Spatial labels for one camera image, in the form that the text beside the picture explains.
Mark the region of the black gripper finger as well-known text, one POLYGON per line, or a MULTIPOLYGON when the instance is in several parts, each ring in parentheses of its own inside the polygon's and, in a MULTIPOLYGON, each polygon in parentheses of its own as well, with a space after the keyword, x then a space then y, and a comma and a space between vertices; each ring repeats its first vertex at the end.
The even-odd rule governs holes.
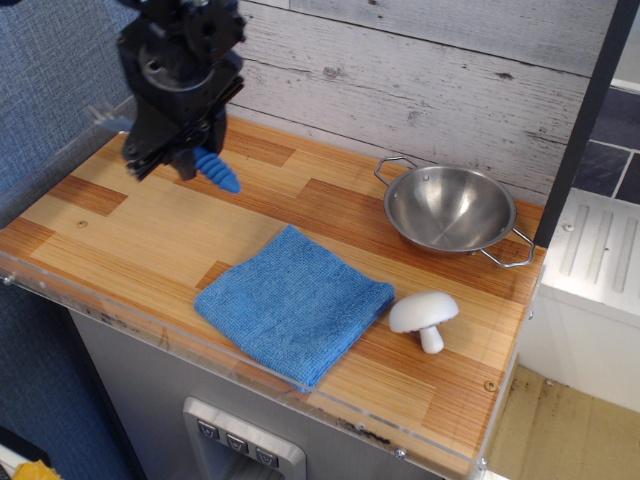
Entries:
POLYGON ((130 134, 125 141, 125 160, 129 172, 142 181, 159 165, 171 165, 182 180, 186 179, 186 165, 180 140, 142 137, 130 134))
POLYGON ((210 114, 183 142, 172 157, 172 166, 182 180, 191 180, 196 175, 196 150, 219 154, 225 140, 225 114, 210 114))

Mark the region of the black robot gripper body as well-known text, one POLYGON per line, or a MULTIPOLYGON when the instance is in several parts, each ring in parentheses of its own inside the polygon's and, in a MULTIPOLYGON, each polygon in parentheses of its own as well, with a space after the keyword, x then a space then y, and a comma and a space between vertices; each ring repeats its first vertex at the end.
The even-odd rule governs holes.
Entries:
POLYGON ((130 134, 182 143, 242 89, 245 39, 236 1, 127 1, 136 18, 117 41, 137 113, 130 134))

